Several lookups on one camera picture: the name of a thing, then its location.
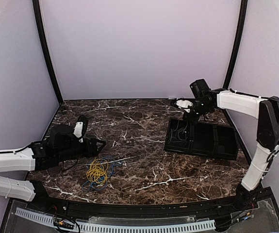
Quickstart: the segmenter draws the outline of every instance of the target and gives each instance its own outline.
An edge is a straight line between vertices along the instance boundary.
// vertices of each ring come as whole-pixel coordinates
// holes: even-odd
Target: black plastic tray
[[[206,123],[192,124],[185,120],[170,119],[164,150],[236,160],[236,131],[232,127]]]

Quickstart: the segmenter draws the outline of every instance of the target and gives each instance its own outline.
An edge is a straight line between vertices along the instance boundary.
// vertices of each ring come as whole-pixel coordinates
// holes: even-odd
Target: marble tabletop
[[[239,149],[236,161],[207,159],[164,151],[170,118],[182,119],[183,111],[169,100],[69,100],[57,112],[51,127],[74,126],[79,115],[90,121],[87,138],[107,142],[98,158],[112,156],[120,162],[108,186],[83,192],[86,164],[64,173],[59,167],[30,172],[27,179],[43,182],[51,197],[104,204],[173,204],[212,200],[235,195],[248,163]],[[219,110],[207,115],[208,123],[228,125]],[[65,167],[75,161],[65,162]]]

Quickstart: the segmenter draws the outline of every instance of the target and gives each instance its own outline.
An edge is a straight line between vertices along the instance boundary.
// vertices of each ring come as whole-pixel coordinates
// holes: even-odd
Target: white backdrop
[[[57,108],[32,1],[0,0],[0,150],[40,140]],[[0,197],[0,225],[7,203]]]
[[[192,96],[222,86],[240,0],[41,1],[63,98]]]
[[[249,1],[231,88],[279,97],[279,0]],[[256,150],[257,120],[230,113],[249,152]],[[279,154],[263,184],[271,186],[279,205]]]

